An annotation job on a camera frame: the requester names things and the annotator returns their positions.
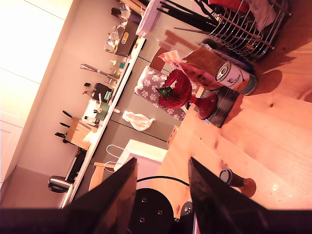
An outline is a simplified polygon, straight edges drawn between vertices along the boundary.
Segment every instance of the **kitchen cabinet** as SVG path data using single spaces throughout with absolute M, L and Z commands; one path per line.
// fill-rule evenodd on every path
M 1 182 L 18 159 L 11 162 L 71 3 L 0 0 Z
M 0 182 L 3 183 L 5 174 L 9 168 L 15 148 L 19 142 L 23 129 L 0 121 L 0 139 L 1 139 L 1 175 Z
M 73 2 L 73 0 L 25 0 L 25 1 L 63 20 L 66 19 L 69 8 Z
M 144 98 L 135 94 L 137 81 L 140 78 L 145 66 L 149 65 L 150 64 L 147 61 L 141 58 L 136 60 L 136 63 L 132 69 L 132 74 L 127 82 L 126 88 L 121 94 L 116 108 L 122 113 L 124 111 L 131 111 L 136 114 L 143 114 L 148 118 L 155 118 L 156 121 L 152 123 L 151 127 L 143 132 L 158 139 L 167 141 L 174 126 L 180 126 L 181 121 L 174 119 L 171 115 L 162 109 L 155 107 L 148 100 L 145 100 Z M 164 70 L 161 72 L 165 75 L 168 75 L 168 72 Z M 113 113 L 111 120 L 133 128 L 131 123 L 126 122 L 122 118 L 122 114 Z
M 143 49 L 140 51 L 139 56 L 143 59 L 146 59 L 149 62 L 152 62 L 155 54 L 160 49 L 159 41 L 157 41 L 154 38 L 146 40 Z M 169 75 L 169 72 L 173 71 L 173 67 L 169 64 L 165 64 L 163 67 L 163 70 L 166 70 L 167 72 L 163 72 L 165 75 Z
M 0 1 L 0 68 L 41 83 L 64 20 L 24 1 Z
M 0 69 L 1 121 L 23 128 L 39 84 Z

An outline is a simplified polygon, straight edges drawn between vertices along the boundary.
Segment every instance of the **dish towel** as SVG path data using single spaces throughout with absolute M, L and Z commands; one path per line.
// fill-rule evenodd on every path
M 177 109 L 163 108 L 158 104 L 159 93 L 156 88 L 161 88 L 167 76 L 162 74 L 160 71 L 155 70 L 149 66 L 146 66 L 137 81 L 137 86 L 135 87 L 135 93 L 140 97 L 151 102 L 155 107 L 161 108 L 163 111 L 170 114 L 173 118 L 182 121 L 186 115 L 185 111 L 182 110 L 183 107 Z M 192 93 L 196 94 L 199 90 L 199 86 L 192 83 Z

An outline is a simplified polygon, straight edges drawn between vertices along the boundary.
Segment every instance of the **tin can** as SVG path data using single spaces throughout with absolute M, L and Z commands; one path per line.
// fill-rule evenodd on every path
M 255 76 L 232 64 L 230 61 L 225 61 L 221 64 L 215 80 L 247 96 L 256 90 L 258 84 Z

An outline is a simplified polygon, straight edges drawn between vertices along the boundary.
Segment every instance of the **red glass goblet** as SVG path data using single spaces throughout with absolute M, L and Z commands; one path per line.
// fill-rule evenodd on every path
M 188 77 L 181 70 L 174 70 L 167 77 L 160 93 L 158 103 L 165 108 L 179 108 L 190 101 L 198 107 L 198 117 L 208 118 L 215 109 L 217 103 L 216 94 L 209 94 L 205 98 L 197 98 L 192 95 L 192 85 Z

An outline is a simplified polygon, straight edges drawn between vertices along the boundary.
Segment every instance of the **white wall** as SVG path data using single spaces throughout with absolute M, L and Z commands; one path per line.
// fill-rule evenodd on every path
M 80 64 L 87 63 L 109 72 L 109 60 L 118 58 L 104 51 L 109 30 L 119 23 L 110 14 L 112 7 L 118 7 L 114 0 L 81 0 L 40 99 L 18 166 L 49 176 L 66 175 L 77 147 L 62 143 L 62 139 L 54 133 L 66 131 L 59 122 L 71 122 L 62 110 L 82 116 L 88 102 L 88 97 L 82 95 L 84 83 L 94 85 L 107 80 L 100 74 L 79 69 Z

